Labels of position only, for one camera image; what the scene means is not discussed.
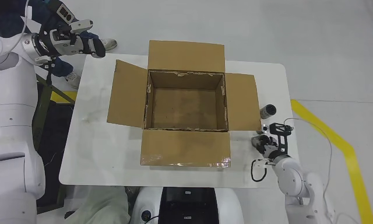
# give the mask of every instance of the floor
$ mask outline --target floor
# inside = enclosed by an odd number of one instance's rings
[[[291,99],[353,145],[373,204],[373,0],[62,1],[77,18],[94,22],[93,33],[117,39],[113,53],[146,55],[149,40],[187,40],[224,44],[226,60],[283,64]],[[84,58],[76,55],[65,60],[81,73]],[[53,81],[62,90],[70,90],[62,78]],[[303,122],[295,128],[304,169],[326,181],[327,140]],[[252,216],[258,217],[256,223],[287,223],[279,191],[235,191],[247,223]],[[337,213],[346,212],[364,223],[345,158],[336,147],[328,193]],[[261,206],[255,202],[258,199],[263,201]],[[60,223],[54,218],[58,212],[39,215],[38,221],[47,223],[52,218]],[[352,221],[341,218],[342,223]]]

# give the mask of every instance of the sneaker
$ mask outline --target sneaker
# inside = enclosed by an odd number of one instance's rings
[[[74,88],[78,89],[79,88],[79,83],[80,83],[80,76],[74,72],[71,72],[69,75],[65,77],[65,80],[68,82],[68,84]]]
[[[118,45],[117,41],[111,38],[101,39],[101,42],[103,42],[106,51],[112,50]]]

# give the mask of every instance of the cardboard box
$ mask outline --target cardboard box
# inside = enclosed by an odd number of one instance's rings
[[[207,43],[150,41],[147,68],[117,60],[107,117],[143,128],[140,164],[230,167],[229,131],[261,128],[254,76]]]

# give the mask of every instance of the yellow tape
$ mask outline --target yellow tape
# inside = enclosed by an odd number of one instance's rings
[[[363,177],[360,172],[359,164],[357,162],[355,150],[347,141],[340,137],[336,132],[324,124],[318,117],[309,112],[302,104],[296,100],[291,101],[291,108],[301,118],[307,120],[319,128],[329,137],[330,141],[343,152],[346,160],[347,170],[349,171],[352,188],[355,193],[355,199],[360,214],[361,224],[373,224],[373,215],[368,199],[368,194],[365,189]]]
[[[76,100],[77,93],[77,91],[64,91],[64,94],[66,94],[73,100]],[[52,92],[51,100],[55,101],[56,103],[70,103],[60,95],[56,94],[55,92]]]

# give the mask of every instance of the table top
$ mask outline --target table top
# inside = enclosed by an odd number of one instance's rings
[[[115,60],[147,67],[146,55],[106,54],[86,57],[82,80],[66,142],[59,180],[68,185],[275,188],[277,178],[268,170],[264,181],[250,176],[251,162],[262,158],[251,146],[255,131],[232,131],[231,167],[141,166],[142,129],[109,124]],[[226,61],[226,72],[253,74],[259,107],[273,104],[277,113],[262,124],[282,123],[292,117],[285,67],[281,64]],[[288,153],[298,159],[295,131],[288,137]],[[260,178],[263,169],[254,169]]]

